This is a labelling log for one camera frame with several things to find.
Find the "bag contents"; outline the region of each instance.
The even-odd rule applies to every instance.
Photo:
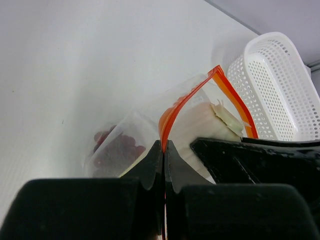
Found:
[[[198,137],[241,141],[258,138],[253,119],[220,66],[134,108],[121,122],[94,135],[96,146],[84,166],[88,177],[121,177],[138,164],[160,137],[204,178],[210,174],[190,148]]]

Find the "gray wall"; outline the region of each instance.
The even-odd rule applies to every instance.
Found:
[[[320,0],[206,0],[259,34],[282,32],[306,65],[320,60]]]

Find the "perforated basket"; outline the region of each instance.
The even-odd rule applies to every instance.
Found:
[[[253,117],[261,139],[320,139],[320,99],[290,39],[280,32],[250,41],[227,78]]]

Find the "table surface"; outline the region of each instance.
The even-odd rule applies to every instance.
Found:
[[[82,177],[94,132],[256,34],[204,0],[0,2],[0,220],[35,178]]]

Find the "clear plastic bag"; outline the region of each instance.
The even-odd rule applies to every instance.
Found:
[[[255,137],[254,123],[250,114],[248,116],[248,109],[243,102],[239,103],[240,98],[232,87],[234,92],[228,93],[229,86],[226,87],[226,84],[229,82],[225,78],[223,83],[221,78],[225,76],[217,66],[208,75],[201,74],[186,80],[132,109],[111,132],[107,132],[103,143],[86,161],[85,175],[98,178],[122,176],[143,159],[156,140],[160,139],[165,149],[178,114],[183,116],[200,103],[223,100],[236,118],[253,125],[253,128],[246,127],[245,130],[247,136]]]

